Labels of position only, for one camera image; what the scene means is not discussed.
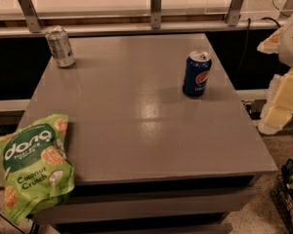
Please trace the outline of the blue pepsi can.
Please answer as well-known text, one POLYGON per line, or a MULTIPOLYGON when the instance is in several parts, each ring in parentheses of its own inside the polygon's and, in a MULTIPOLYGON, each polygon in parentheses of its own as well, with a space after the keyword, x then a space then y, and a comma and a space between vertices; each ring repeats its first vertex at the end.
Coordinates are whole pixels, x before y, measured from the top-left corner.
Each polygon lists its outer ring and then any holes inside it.
POLYGON ((211 66, 211 56, 207 52, 193 51, 188 55, 183 84, 186 96, 199 98, 204 94, 211 66))

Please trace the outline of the silver green soda can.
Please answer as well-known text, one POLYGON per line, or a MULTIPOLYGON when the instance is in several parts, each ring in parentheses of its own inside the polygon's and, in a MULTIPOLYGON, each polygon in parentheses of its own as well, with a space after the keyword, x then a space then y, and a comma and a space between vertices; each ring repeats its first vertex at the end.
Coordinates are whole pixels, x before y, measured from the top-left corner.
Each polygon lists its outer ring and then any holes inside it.
POLYGON ((75 63, 68 35, 61 26, 49 27, 45 38, 58 67, 69 67, 75 63))

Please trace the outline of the grey drawer cabinet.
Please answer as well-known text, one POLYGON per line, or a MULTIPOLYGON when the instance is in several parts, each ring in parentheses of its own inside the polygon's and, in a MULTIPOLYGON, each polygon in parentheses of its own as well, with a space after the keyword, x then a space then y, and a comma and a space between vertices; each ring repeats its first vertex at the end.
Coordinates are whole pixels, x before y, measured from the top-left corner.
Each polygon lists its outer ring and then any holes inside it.
POLYGON ((252 182, 247 176, 79 186, 66 204, 34 221, 63 234, 229 234, 223 220, 256 195, 252 182))

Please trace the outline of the green rice chips bag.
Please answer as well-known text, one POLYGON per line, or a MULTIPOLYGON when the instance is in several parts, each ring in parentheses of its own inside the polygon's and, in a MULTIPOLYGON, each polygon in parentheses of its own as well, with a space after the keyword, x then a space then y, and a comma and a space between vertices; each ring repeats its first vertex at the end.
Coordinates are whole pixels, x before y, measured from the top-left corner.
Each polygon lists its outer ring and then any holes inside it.
POLYGON ((4 217, 14 224, 63 204, 74 189, 74 166, 64 140, 68 116, 52 114, 0 136, 4 217))

